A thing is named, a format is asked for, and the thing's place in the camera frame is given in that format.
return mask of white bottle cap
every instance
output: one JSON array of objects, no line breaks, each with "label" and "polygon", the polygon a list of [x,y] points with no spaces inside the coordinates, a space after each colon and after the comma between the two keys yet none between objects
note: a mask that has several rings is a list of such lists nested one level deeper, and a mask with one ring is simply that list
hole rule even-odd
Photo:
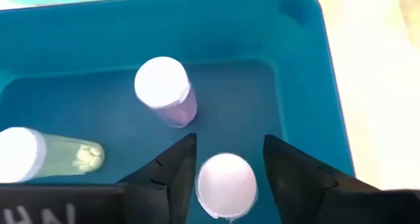
[{"label": "white bottle cap", "polygon": [[201,167],[196,193],[210,216],[235,220],[247,214],[257,200],[257,180],[244,159],[222,153],[211,157]]},{"label": "white bottle cap", "polygon": [[0,183],[27,181],[45,160],[47,146],[40,132],[10,127],[0,132]]},{"label": "white bottle cap", "polygon": [[140,67],[134,88],[144,104],[150,108],[162,108],[182,101],[188,94],[190,82],[179,61],[159,56]]}]

